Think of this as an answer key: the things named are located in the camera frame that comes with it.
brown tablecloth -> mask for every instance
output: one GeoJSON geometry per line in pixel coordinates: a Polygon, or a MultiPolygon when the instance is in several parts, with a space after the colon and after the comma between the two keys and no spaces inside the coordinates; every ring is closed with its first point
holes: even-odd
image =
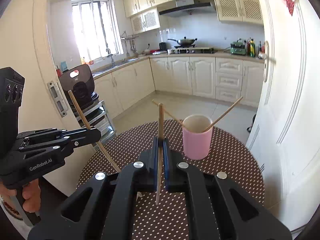
{"type": "MultiPolygon", "coordinates": [[[[121,133],[105,145],[109,154],[122,169],[135,162],[140,152],[150,149],[157,135],[157,122],[146,123],[121,133]]],[[[172,150],[183,152],[182,129],[175,120],[164,121],[164,135],[172,150]]],[[[186,162],[202,172],[216,174],[224,171],[239,183],[258,202],[263,203],[264,185],[259,167],[248,149],[231,134],[214,128],[209,155],[200,160],[186,162]]],[[[103,153],[96,152],[84,167],[78,186],[84,184],[96,172],[115,173],[103,153]]],[[[135,207],[132,239],[134,240],[188,240],[188,219],[184,193],[168,193],[162,181],[160,204],[156,206],[155,193],[142,193],[135,207]]]]}

tiled floor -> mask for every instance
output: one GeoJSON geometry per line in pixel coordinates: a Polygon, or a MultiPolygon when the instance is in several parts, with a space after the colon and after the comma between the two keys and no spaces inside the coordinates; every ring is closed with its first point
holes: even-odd
{"type": "MultiPolygon", "coordinates": [[[[141,100],[120,116],[114,119],[117,133],[124,132],[135,126],[158,120],[158,109],[151,100],[164,103],[166,110],[179,119],[184,119],[192,114],[204,114],[216,120],[232,104],[199,97],[189,97],[176,94],[157,93],[141,100]]],[[[229,114],[220,120],[216,126],[231,133],[242,143],[246,144],[249,133],[247,128],[251,126],[252,117],[256,109],[247,106],[236,106],[229,114]]]]}

silver screw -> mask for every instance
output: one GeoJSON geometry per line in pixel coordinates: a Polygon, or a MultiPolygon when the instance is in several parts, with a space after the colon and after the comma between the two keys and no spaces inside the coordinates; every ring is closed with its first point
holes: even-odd
{"type": "Polygon", "coordinates": [[[133,164],[133,166],[134,166],[135,168],[137,168],[137,169],[142,168],[143,165],[144,165],[143,162],[135,162],[135,163],[133,164]]]}
{"type": "Polygon", "coordinates": [[[227,174],[225,172],[223,172],[223,171],[220,171],[220,172],[217,173],[217,177],[219,179],[226,179],[227,178],[227,174]]]}
{"type": "Polygon", "coordinates": [[[188,163],[185,163],[185,162],[182,162],[182,163],[179,163],[178,166],[182,169],[186,169],[189,167],[189,164],[188,163]]]}
{"type": "Polygon", "coordinates": [[[96,180],[103,180],[106,175],[103,172],[98,172],[94,177],[96,178],[96,180]]]}

window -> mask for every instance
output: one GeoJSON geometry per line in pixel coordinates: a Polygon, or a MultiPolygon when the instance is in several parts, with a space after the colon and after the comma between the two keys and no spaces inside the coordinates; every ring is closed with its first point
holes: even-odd
{"type": "Polygon", "coordinates": [[[72,4],[72,17],[80,57],[85,62],[119,53],[119,44],[110,1],[72,4]]]}

lattice cabinet door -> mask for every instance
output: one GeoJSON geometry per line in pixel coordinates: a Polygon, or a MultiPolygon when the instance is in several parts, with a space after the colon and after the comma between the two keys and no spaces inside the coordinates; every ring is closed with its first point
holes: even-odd
{"type": "Polygon", "coordinates": [[[144,12],[142,15],[143,15],[145,31],[150,31],[150,30],[160,28],[159,14],[156,8],[144,12]]]}
{"type": "Polygon", "coordinates": [[[243,21],[239,0],[215,0],[215,2],[219,21],[243,21]]]}
{"type": "Polygon", "coordinates": [[[239,0],[244,22],[263,24],[259,0],[239,0]]]}
{"type": "Polygon", "coordinates": [[[143,21],[143,16],[142,14],[138,14],[135,17],[131,18],[131,25],[132,25],[132,30],[133,34],[138,34],[142,33],[145,31],[145,24],[143,21]]]}

